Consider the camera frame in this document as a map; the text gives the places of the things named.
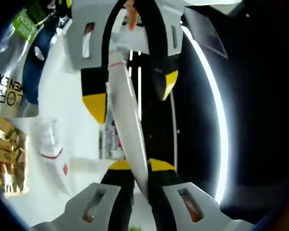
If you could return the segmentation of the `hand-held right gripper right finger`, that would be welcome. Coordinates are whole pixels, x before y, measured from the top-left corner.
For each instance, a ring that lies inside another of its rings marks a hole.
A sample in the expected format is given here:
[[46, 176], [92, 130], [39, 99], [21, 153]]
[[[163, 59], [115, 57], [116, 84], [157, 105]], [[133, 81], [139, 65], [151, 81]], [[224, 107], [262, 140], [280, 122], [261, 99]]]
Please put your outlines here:
[[159, 231], [250, 231], [254, 224], [231, 219], [213, 197], [183, 182], [173, 165], [149, 159], [148, 201]]

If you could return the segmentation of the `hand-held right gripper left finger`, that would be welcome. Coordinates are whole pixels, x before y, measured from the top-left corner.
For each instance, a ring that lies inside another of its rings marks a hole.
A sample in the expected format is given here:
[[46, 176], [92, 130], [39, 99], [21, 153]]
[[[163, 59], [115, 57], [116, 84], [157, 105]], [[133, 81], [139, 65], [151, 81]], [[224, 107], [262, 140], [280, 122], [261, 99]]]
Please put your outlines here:
[[63, 214], [33, 231], [127, 231], [133, 205], [134, 176], [127, 160], [111, 164], [100, 183], [71, 198]]

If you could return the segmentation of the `person's left hand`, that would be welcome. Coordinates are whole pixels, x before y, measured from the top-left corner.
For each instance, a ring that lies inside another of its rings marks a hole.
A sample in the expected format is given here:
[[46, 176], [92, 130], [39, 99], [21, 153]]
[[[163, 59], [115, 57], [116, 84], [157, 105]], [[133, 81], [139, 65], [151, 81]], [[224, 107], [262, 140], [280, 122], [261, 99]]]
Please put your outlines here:
[[125, 7], [129, 13], [129, 30], [133, 31], [137, 25], [138, 12], [134, 7], [134, 0], [128, 0]]

